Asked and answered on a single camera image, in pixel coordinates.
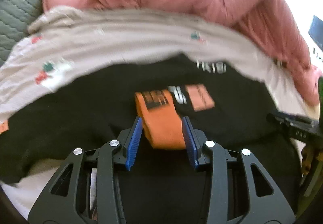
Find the person's right hand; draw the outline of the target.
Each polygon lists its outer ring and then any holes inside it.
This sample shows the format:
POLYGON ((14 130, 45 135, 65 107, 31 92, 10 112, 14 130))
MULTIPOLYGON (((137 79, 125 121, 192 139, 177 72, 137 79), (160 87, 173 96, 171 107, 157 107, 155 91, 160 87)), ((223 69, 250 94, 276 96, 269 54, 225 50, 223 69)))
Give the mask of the person's right hand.
POLYGON ((323 161, 323 151, 314 148, 311 145, 306 145, 301 151, 302 164, 301 171, 303 175, 308 175, 313 161, 323 161))

